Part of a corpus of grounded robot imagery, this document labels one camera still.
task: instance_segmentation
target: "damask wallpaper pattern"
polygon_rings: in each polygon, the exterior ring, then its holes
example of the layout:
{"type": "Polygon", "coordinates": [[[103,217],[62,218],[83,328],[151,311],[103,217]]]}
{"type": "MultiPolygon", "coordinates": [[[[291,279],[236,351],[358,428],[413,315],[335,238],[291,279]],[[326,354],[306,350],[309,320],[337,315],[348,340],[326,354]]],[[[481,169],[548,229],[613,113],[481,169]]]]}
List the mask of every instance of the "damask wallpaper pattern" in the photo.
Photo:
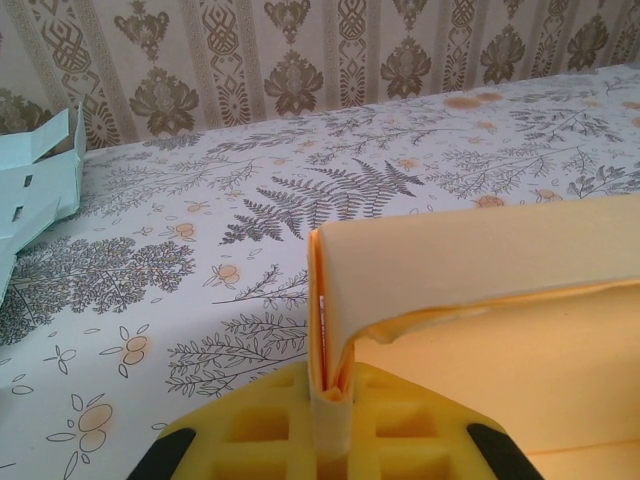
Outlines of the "damask wallpaper pattern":
{"type": "Polygon", "coordinates": [[[3,0],[0,134],[92,148],[635,61],[637,0],[3,0]]]}

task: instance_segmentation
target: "black rubber pad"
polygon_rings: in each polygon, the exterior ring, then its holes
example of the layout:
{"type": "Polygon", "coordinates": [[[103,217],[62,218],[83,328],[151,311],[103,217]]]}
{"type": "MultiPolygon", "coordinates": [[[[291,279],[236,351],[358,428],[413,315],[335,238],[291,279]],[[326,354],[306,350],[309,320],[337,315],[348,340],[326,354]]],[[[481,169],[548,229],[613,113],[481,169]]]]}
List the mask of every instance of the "black rubber pad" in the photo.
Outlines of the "black rubber pad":
{"type": "Polygon", "coordinates": [[[467,431],[497,480],[544,480],[508,435],[480,423],[467,431]]]}
{"type": "Polygon", "coordinates": [[[183,428],[156,440],[127,480],[171,480],[194,438],[195,430],[183,428]]]}

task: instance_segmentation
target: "yellow sheet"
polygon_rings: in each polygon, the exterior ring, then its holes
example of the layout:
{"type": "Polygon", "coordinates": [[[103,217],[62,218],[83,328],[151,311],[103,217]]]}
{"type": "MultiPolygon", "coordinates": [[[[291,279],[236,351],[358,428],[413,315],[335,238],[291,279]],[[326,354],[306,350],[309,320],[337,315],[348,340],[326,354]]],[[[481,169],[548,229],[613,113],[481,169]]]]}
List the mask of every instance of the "yellow sheet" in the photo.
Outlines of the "yellow sheet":
{"type": "Polygon", "coordinates": [[[640,196],[326,224],[310,278],[321,450],[348,449],[356,357],[538,458],[640,438],[640,196]]]}

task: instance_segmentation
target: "patterned tablecloth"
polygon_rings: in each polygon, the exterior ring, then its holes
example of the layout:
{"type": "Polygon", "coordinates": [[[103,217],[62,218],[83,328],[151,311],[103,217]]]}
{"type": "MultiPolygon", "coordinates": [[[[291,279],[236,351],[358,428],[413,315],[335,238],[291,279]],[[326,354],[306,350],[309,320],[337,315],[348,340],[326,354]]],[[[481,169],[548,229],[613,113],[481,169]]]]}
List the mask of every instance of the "patterned tablecloth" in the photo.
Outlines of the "patterned tablecloth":
{"type": "Polygon", "coordinates": [[[303,360],[311,228],[630,193],[638,159],[622,66],[90,152],[0,309],[0,478],[124,479],[168,422],[303,360]]]}

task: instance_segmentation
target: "botanical print fabric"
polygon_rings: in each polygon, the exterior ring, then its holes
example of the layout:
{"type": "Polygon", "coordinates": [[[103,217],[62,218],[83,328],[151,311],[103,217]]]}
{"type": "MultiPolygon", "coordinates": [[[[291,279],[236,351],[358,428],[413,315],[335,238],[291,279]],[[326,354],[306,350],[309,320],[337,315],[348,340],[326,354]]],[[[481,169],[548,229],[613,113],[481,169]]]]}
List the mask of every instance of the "botanical print fabric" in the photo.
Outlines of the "botanical print fabric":
{"type": "Polygon", "coordinates": [[[0,134],[90,148],[637,59],[634,0],[3,0],[0,134]]]}
{"type": "Polygon", "coordinates": [[[0,477],[126,478],[167,423],[304,360],[327,220],[640,191],[639,94],[609,67],[89,152],[0,308],[0,477]]]}

